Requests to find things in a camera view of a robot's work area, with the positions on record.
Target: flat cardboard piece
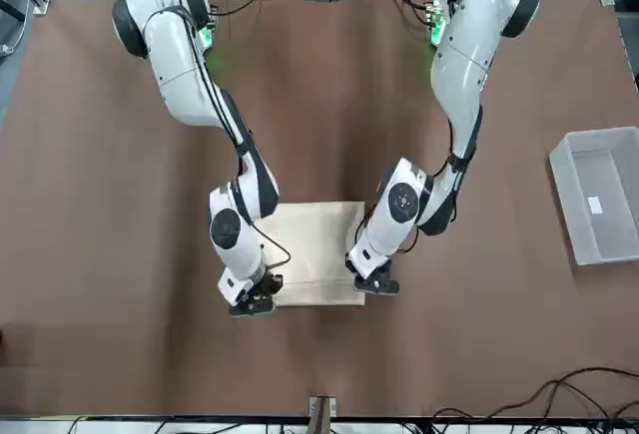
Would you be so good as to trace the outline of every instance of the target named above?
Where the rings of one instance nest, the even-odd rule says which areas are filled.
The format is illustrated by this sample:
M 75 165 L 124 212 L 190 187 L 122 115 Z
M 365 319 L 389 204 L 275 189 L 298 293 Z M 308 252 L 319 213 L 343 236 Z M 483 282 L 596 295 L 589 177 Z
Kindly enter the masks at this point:
M 363 203 L 280 204 L 256 225 L 291 253 L 291 261 L 274 268 L 284 277 L 277 306 L 364 305 L 364 293 L 352 288 L 344 255 L 352 246 L 353 227 L 363 218 Z M 267 263 L 285 254 L 261 238 Z

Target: brown table surface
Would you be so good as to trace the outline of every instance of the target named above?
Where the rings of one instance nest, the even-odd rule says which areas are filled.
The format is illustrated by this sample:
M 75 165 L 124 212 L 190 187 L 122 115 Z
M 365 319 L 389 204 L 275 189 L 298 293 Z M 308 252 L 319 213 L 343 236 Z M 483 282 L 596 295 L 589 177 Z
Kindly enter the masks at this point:
M 458 221 L 396 258 L 399 296 L 256 319 L 227 315 L 207 236 L 231 143 L 169 116 L 111 3 L 34 22 L 0 133 L 2 412 L 304 414 L 329 394 L 340 414 L 480 414 L 572 368 L 639 370 L 639 265 L 573 265 L 547 164 L 566 132 L 638 120 L 598 0 L 543 0 L 502 42 Z M 264 0 L 217 43 L 210 68 L 282 202 L 368 200 L 397 157 L 442 162 L 420 34 L 391 0 Z M 576 384 L 605 406 L 639 397 L 614 376 Z M 553 413 L 585 414 L 570 394 Z

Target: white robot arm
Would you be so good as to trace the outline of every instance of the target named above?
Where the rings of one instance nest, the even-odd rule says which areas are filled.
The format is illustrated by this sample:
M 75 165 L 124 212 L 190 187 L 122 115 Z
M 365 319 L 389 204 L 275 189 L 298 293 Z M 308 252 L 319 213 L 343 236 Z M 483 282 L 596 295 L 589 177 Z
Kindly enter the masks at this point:
M 238 176 L 209 196 L 210 237 L 226 269 L 218 287 L 231 315 L 270 312 L 282 277 L 265 264 L 256 219 L 278 204 L 278 184 L 231 95 L 209 77 L 197 42 L 208 0 L 117 0 L 116 33 L 127 51 L 148 59 L 171 115 L 187 125 L 225 130 L 240 158 Z
M 346 255 L 355 289 L 397 294 L 390 257 L 414 225 L 426 235 L 448 227 L 457 194 L 475 153 L 481 126 L 479 97 L 502 36 L 514 38 L 534 17 L 540 0 L 447 0 L 452 15 L 430 70 L 432 91 L 448 117 L 452 146 L 441 173 L 427 175 L 402 158 L 377 187 L 377 203 Z

